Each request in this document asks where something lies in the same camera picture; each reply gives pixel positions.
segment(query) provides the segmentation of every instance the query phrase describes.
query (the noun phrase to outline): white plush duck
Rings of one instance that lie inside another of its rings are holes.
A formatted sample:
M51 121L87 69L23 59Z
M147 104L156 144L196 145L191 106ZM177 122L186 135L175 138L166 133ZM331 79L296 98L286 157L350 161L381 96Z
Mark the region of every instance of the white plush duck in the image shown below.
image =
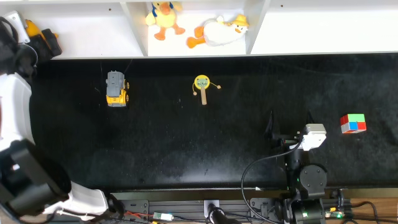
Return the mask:
M195 29L195 37L189 37L187 45L194 48L198 44L206 43L209 46L221 46L240 39L248 31L249 24L246 16L238 15L232 23L224 22L222 16L217 20L210 19L203 26Z

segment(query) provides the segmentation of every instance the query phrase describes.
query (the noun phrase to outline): wooden handle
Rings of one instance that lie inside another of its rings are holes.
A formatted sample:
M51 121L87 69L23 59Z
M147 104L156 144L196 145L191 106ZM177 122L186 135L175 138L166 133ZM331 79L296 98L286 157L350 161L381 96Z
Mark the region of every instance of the wooden handle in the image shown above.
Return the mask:
M205 89L205 87L201 87L200 88L200 96L201 96L202 105L206 105L207 104L207 100L206 100L206 89Z

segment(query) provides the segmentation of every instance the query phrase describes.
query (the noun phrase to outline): duck's beak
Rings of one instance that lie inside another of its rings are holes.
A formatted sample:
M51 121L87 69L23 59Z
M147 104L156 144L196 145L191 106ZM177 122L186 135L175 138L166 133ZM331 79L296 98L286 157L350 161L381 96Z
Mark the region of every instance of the duck's beak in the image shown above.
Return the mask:
M162 4L160 5L160 11L161 11L164 15L169 15L169 14L170 14L170 10L171 10L171 8L170 8L170 3L169 3L169 2L165 2L165 3L162 3Z

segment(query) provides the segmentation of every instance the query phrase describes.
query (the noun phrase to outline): blue square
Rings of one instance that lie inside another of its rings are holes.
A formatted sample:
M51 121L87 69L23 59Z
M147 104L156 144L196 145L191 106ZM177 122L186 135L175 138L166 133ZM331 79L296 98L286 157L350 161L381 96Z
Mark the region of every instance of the blue square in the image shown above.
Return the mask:
M349 123L349 129L350 129L351 131L356 131L356 130L358 130L358 123L357 123L357 122L350 122L350 123Z

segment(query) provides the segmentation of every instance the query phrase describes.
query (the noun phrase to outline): red square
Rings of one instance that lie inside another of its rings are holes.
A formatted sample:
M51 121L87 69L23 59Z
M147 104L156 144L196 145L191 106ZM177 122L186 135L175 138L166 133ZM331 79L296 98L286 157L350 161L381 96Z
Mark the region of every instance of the red square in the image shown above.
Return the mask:
M347 114L347 115L344 115L344 116L342 116L342 117L340 118L340 125L344 125L344 124L346 124L346 123L348 123L348 114Z
M358 130L366 130L366 123L365 122L358 122Z

